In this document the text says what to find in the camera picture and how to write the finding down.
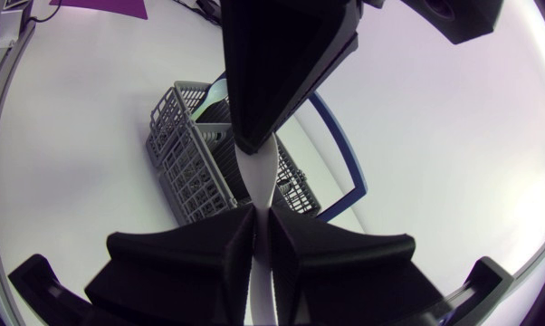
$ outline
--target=dish rack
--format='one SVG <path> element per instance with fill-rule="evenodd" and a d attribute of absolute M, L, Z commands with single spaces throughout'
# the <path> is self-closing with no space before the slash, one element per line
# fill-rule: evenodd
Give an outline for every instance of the dish rack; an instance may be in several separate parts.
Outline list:
<path fill-rule="evenodd" d="M 251 202 L 236 163 L 228 99 L 211 105 L 196 122 L 190 119 L 209 87 L 208 83 L 177 81 L 150 114 L 146 147 L 180 225 Z M 273 203 L 315 217 L 319 202 L 278 138 L 277 143 L 279 171 Z"/>

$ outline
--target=blue frame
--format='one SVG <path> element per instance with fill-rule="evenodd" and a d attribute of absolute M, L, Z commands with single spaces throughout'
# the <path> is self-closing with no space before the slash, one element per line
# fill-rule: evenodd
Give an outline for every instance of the blue frame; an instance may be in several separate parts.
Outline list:
<path fill-rule="evenodd" d="M 312 105 L 327 125 L 327 128 L 329 128 L 331 136 L 335 139 L 339 151 L 345 159 L 345 164 L 347 164 L 347 169 L 351 174 L 351 178 L 353 179 L 353 185 L 355 186 L 347 195 L 315 217 L 323 222 L 329 222 L 335 216 L 341 214 L 344 210 L 351 207 L 365 196 L 367 194 L 367 184 L 365 182 L 365 177 L 363 177 L 359 162 L 357 161 L 357 157 L 355 156 L 355 152 L 353 151 L 345 132 L 343 132 L 343 129 L 335 119 L 333 113 L 329 110 L 327 104 L 325 104 L 323 98 L 315 91 L 309 97 L 309 101 L 311 101 Z"/>

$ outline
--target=gray plastic basket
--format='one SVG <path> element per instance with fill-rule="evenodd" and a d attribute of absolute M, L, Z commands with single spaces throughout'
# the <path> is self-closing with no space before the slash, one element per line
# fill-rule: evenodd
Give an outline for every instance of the gray plastic basket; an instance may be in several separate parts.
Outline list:
<path fill-rule="evenodd" d="M 210 84 L 177 81 L 152 111 L 147 141 L 160 168 L 159 181 L 178 223 L 186 225 L 250 203 L 236 164 L 227 101 L 209 107 L 196 121 L 190 114 Z M 279 141 L 279 176 L 273 202 L 316 216 L 320 205 Z"/>

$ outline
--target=black cable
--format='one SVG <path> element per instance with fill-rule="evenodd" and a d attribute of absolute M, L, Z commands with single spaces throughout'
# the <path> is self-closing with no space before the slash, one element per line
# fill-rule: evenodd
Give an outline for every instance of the black cable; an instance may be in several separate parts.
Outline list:
<path fill-rule="evenodd" d="M 50 14 L 49 17 L 44 18 L 44 19 L 38 19 L 37 17 L 30 17 L 27 20 L 27 22 L 25 23 L 25 25 L 29 24 L 29 22 L 31 22 L 31 21 L 34 21 L 36 23 L 45 23 L 48 20 L 52 19 L 55 16 L 55 14 L 57 14 L 57 12 L 59 11 L 59 8 L 62 7 L 62 2 L 63 2 L 63 0 L 59 0 L 59 3 L 57 4 L 57 8 L 55 8 L 55 11 L 53 12 L 53 14 Z"/>
<path fill-rule="evenodd" d="M 217 22 L 215 19 L 213 19 L 212 17 L 210 17 L 208 14 L 206 14 L 204 11 L 202 11 L 202 9 L 198 9 L 198 8 L 193 8 L 189 5 L 187 5 L 185 2 L 181 1 L 181 0 L 172 0 L 174 1 L 175 3 L 178 3 L 178 4 L 181 4 L 182 6 L 184 6 L 186 9 L 194 12 L 194 13 L 197 13 L 199 14 L 200 16 L 202 16 L 202 18 L 206 19 L 208 22 L 210 22 L 210 24 L 214 24 L 216 26 L 220 26 L 220 23 Z"/>

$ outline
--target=white spatula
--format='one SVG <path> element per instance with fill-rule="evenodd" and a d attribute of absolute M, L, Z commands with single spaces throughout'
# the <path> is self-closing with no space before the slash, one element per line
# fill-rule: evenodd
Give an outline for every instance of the white spatula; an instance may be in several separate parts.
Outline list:
<path fill-rule="evenodd" d="M 249 295 L 253 324 L 274 325 L 276 313 L 271 282 L 268 221 L 279 167 L 279 150 L 274 134 L 255 154 L 248 155 L 238 147 L 235 149 L 240 174 L 256 208 L 256 239 Z"/>
<path fill-rule="evenodd" d="M 204 101 L 194 111 L 194 113 L 192 113 L 190 119 L 196 121 L 196 119 L 200 118 L 202 113 L 204 113 L 204 111 L 206 111 L 209 106 L 218 101 L 224 100 L 227 95 L 228 87 L 226 86 L 226 78 L 216 81 L 212 84 L 212 86 L 210 86 L 210 89 L 208 90 L 208 94 L 206 95 Z"/>

